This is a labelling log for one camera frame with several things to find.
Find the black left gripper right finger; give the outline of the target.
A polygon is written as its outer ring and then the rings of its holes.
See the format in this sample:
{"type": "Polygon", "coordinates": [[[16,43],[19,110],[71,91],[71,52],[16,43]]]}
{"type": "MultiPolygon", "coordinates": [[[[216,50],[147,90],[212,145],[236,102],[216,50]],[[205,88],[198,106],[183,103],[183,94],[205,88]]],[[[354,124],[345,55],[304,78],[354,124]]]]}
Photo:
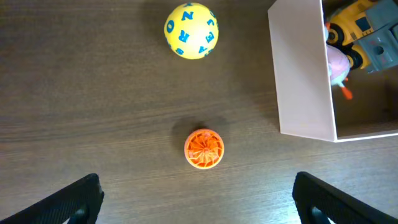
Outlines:
{"type": "Polygon", "coordinates": [[[292,191],[302,223],[392,223],[397,219],[308,172],[298,172],[292,191]]]}

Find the white duck pink hat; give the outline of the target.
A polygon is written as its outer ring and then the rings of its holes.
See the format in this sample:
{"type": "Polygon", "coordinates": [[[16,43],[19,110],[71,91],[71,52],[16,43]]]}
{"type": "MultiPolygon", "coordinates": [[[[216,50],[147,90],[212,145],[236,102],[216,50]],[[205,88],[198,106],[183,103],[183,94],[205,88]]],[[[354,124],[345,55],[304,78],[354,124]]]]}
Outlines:
{"type": "Polygon", "coordinates": [[[328,62],[328,76],[331,86],[338,86],[347,100],[353,99],[353,94],[344,85],[350,71],[348,57],[338,48],[326,44],[326,54],[328,62]]]}

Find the grey yellow toy truck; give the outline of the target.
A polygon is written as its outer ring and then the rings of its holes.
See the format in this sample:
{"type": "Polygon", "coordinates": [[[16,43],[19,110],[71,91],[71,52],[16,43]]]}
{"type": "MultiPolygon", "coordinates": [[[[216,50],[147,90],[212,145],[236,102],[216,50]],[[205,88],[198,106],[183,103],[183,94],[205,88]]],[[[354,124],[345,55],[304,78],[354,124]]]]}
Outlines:
{"type": "Polygon", "coordinates": [[[397,66],[397,3],[353,1],[336,10],[326,23],[327,43],[341,50],[352,70],[368,73],[397,66]]]}

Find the yellow ball blue letters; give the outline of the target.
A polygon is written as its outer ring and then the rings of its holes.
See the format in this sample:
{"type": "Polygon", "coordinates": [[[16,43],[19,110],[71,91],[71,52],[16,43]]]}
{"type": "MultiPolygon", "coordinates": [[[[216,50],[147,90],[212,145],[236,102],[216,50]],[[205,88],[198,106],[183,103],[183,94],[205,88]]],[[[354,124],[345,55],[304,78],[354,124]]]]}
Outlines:
{"type": "Polygon", "coordinates": [[[196,60],[212,53],[219,37],[216,15],[206,6],[187,2],[176,7],[164,25],[164,35],[178,56],[196,60]]]}

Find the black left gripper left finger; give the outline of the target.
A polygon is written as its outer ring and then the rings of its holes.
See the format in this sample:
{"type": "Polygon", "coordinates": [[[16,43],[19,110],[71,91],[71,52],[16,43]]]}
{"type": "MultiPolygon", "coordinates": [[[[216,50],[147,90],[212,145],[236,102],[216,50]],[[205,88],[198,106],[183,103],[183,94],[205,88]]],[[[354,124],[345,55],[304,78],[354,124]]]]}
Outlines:
{"type": "Polygon", "coordinates": [[[104,199],[99,176],[88,174],[1,223],[95,224],[104,199]]]}

